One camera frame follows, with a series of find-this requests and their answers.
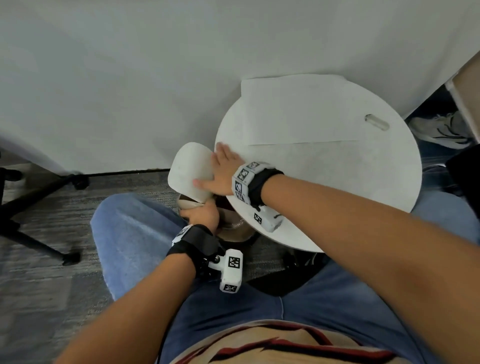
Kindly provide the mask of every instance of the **forearm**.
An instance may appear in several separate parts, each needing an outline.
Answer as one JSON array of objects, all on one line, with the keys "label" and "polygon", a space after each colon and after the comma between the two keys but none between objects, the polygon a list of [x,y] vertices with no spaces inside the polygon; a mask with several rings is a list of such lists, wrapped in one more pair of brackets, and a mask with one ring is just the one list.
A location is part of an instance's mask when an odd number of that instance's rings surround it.
[{"label": "forearm", "polygon": [[84,328],[56,364],[152,364],[170,319],[189,293],[195,267],[172,254]]},{"label": "forearm", "polygon": [[262,200],[370,285],[445,358],[452,359],[453,342],[462,340],[456,348],[468,353],[480,339],[477,247],[395,208],[283,175],[265,183]]}]

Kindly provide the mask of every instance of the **jeans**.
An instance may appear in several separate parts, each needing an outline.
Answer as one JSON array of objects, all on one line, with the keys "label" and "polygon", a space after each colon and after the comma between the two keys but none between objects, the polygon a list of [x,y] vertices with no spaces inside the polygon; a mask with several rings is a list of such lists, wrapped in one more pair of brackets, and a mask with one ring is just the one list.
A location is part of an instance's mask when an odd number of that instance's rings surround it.
[{"label": "jeans", "polygon": [[[468,204],[443,192],[422,195],[412,211],[473,243],[480,223]],[[105,282],[117,300],[165,258],[186,222],[171,209],[136,194],[104,200],[91,226]],[[413,363],[441,363],[365,283],[331,260],[316,276],[284,297],[243,284],[236,294],[218,280],[196,282],[165,339],[160,362],[226,328],[254,320],[293,321],[344,333],[366,346],[387,349]]]}]

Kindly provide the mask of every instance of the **white table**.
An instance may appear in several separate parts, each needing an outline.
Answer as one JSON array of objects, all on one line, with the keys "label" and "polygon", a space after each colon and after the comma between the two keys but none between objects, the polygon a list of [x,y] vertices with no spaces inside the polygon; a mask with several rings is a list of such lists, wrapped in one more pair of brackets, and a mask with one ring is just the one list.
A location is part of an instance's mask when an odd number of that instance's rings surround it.
[{"label": "white table", "polygon": [[[361,86],[353,83],[350,86],[354,89],[355,112],[361,123],[358,141],[245,145],[243,121],[246,114],[240,98],[223,118],[216,142],[227,143],[246,161],[263,160],[288,176],[335,187],[410,212],[419,195],[422,173],[415,139],[400,115],[385,101]],[[365,122],[367,114],[387,121],[390,129],[382,131]],[[251,206],[233,196],[228,200],[250,225],[268,238],[295,249],[322,251],[289,220],[268,233],[253,219]]]}]

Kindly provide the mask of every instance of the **white sneaker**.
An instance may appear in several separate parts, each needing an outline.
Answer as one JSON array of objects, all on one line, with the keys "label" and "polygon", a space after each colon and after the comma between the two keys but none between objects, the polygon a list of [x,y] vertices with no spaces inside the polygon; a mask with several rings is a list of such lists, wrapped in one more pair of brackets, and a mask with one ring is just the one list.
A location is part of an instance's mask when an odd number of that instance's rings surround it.
[{"label": "white sneaker", "polygon": [[447,148],[463,149],[472,143],[459,111],[433,119],[413,118],[408,127],[417,138]]}]

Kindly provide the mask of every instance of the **gray carpet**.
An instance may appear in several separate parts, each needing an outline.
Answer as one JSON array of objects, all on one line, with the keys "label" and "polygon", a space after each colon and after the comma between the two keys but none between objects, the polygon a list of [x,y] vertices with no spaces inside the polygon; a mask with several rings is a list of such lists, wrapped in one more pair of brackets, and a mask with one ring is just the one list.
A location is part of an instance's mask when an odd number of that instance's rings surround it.
[{"label": "gray carpet", "polygon": [[[40,167],[15,166],[27,178],[8,182],[4,201],[55,179]],[[111,303],[103,282],[89,221],[98,204],[111,194],[136,192],[175,206],[176,193],[167,172],[97,176],[90,187],[71,185],[45,198],[15,220],[21,231],[53,248],[82,250],[78,265],[61,264],[0,238],[0,363],[51,363],[70,338]],[[244,280],[283,268],[286,248],[265,238],[245,253]]]}]

